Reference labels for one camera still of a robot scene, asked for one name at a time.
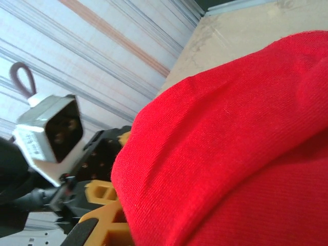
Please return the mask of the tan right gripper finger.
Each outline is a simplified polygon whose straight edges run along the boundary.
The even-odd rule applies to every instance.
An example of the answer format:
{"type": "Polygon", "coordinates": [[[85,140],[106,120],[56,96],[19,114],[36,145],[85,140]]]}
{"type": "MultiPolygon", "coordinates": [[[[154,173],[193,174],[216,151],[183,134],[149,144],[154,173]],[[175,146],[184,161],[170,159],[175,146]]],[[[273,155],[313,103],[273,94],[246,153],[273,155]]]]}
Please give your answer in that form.
{"type": "Polygon", "coordinates": [[[87,201],[100,208],[83,215],[61,246],[135,246],[113,184],[94,179],[85,188],[87,201]]]}

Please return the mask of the red t-shirt with bear print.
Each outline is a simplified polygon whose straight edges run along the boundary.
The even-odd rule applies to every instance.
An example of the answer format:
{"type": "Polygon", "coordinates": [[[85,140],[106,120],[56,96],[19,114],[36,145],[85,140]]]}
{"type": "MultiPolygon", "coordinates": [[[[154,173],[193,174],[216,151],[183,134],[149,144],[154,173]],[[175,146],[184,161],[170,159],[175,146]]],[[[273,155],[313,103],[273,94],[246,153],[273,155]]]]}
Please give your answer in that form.
{"type": "Polygon", "coordinates": [[[328,31],[164,91],[111,179],[137,246],[328,246],[328,31]]]}

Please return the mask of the thin aluminium edge rail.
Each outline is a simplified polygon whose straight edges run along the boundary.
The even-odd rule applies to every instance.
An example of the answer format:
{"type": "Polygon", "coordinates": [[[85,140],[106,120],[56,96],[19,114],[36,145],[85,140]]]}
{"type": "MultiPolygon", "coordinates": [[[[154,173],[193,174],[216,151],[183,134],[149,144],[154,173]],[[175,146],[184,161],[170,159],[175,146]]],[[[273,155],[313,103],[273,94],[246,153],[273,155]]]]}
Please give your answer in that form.
{"type": "Polygon", "coordinates": [[[209,7],[208,10],[205,12],[204,17],[223,14],[273,2],[277,2],[277,0],[233,0],[232,2],[209,7]]]}

